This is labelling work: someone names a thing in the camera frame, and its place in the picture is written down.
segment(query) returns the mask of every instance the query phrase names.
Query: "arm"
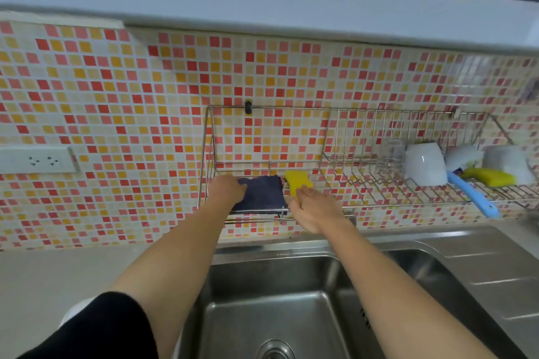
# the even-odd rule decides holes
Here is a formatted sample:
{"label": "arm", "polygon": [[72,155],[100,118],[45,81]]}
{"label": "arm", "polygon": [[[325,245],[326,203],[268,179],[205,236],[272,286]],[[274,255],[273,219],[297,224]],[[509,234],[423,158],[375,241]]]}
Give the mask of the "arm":
{"label": "arm", "polygon": [[210,268],[219,233],[245,185],[218,176],[208,200],[135,260],[109,291],[123,292],[145,311],[159,357],[168,359]]}
{"label": "arm", "polygon": [[388,359],[495,359],[437,301],[379,252],[344,217],[337,201],[298,189],[289,206],[312,233],[322,233],[345,267]]}

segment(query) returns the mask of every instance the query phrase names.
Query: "dish drainer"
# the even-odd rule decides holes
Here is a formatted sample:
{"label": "dish drainer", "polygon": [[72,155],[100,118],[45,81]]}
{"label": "dish drainer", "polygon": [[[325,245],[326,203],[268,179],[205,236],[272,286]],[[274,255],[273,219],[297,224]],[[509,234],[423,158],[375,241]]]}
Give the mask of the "dish drainer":
{"label": "dish drainer", "polygon": [[[461,144],[514,145],[495,116],[482,112],[211,105],[204,118],[198,205],[207,197],[208,178],[217,174],[283,176],[290,169],[307,172],[315,187],[342,202],[349,217],[365,208],[470,203],[449,184],[419,187],[412,179],[378,173],[374,166],[384,138],[435,141],[443,151]],[[473,185],[492,202],[528,208],[539,199],[537,185]],[[290,194],[286,182],[284,194]],[[235,212],[227,223],[293,220],[288,212]]]}

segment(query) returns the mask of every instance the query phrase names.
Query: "stainless steel sink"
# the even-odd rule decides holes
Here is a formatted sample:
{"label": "stainless steel sink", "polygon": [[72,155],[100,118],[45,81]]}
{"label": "stainless steel sink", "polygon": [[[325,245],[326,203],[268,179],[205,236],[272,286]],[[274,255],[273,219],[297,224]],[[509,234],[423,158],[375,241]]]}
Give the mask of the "stainless steel sink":
{"label": "stainless steel sink", "polygon": [[[539,357],[537,342],[522,338],[521,323],[539,330],[539,293],[533,294],[539,261],[507,237],[481,227],[369,238],[498,358]],[[179,357],[384,355],[346,271],[329,244],[313,238],[220,246],[182,332]]]}

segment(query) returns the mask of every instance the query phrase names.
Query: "blue dish towel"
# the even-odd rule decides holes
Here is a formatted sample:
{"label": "blue dish towel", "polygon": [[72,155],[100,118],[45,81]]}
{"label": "blue dish towel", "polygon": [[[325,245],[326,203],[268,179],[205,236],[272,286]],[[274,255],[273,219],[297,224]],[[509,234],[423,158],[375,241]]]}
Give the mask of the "blue dish towel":
{"label": "blue dish towel", "polygon": [[259,176],[258,178],[239,178],[238,183],[247,185],[243,200],[236,203],[232,211],[286,209],[285,197],[282,194],[282,181],[277,175]]}

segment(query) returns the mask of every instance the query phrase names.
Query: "sink drain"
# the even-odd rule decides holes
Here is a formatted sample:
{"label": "sink drain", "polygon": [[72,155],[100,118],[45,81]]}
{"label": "sink drain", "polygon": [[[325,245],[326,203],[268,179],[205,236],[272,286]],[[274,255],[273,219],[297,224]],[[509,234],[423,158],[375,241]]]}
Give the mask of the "sink drain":
{"label": "sink drain", "polygon": [[285,342],[272,339],[262,344],[258,349],[256,359],[296,359],[296,357]]}

